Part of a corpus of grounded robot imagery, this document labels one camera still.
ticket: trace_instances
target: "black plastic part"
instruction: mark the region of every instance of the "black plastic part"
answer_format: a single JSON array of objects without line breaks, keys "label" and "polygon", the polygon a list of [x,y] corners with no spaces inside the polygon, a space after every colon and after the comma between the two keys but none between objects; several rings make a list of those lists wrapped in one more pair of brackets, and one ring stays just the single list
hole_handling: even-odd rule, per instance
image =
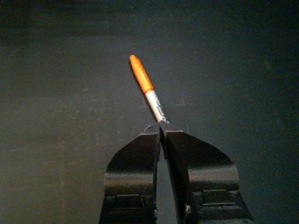
[{"label": "black plastic part", "polygon": [[160,151],[159,124],[116,153],[105,174],[98,223],[154,223],[154,180]]},{"label": "black plastic part", "polygon": [[229,158],[167,122],[149,127],[113,156],[98,223],[156,223],[156,163],[169,166],[179,223],[252,223]]}]

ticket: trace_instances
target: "orange marker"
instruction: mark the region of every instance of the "orange marker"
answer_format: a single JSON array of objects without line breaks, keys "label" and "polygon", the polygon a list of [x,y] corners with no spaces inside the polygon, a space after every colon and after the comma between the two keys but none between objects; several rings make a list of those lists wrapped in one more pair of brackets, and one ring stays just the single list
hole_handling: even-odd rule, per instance
[{"label": "orange marker", "polygon": [[161,104],[160,104],[159,99],[154,94],[154,87],[153,87],[153,84],[152,84],[152,82],[148,78],[148,75],[145,73],[145,69],[142,67],[141,61],[138,60],[138,58],[134,55],[130,55],[129,62],[130,62],[130,66],[133,68],[136,80],[142,89],[145,99],[146,99],[150,109],[153,111],[156,121],[167,122],[164,112],[163,112],[163,107],[161,107]]}]

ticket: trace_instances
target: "dark gray backdrop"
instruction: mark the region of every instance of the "dark gray backdrop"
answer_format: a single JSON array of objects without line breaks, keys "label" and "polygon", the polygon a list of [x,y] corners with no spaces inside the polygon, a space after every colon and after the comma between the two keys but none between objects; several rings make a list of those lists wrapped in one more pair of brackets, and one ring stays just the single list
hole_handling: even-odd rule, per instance
[{"label": "dark gray backdrop", "polygon": [[0,222],[97,223],[108,161],[154,122],[133,53],[256,223],[297,223],[297,34],[291,1],[1,1]]}]

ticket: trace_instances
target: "marker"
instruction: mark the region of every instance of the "marker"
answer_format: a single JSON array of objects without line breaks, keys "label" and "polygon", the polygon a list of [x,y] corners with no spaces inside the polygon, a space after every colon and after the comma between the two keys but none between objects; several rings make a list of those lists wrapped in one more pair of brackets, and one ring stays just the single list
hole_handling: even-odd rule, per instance
[{"label": "marker", "polygon": [[133,68],[136,80],[138,82],[140,88],[142,89],[145,99],[153,111],[156,121],[167,122],[164,112],[163,112],[163,107],[154,94],[154,87],[145,73],[145,69],[141,64],[141,61],[134,55],[130,55],[129,62]]}]

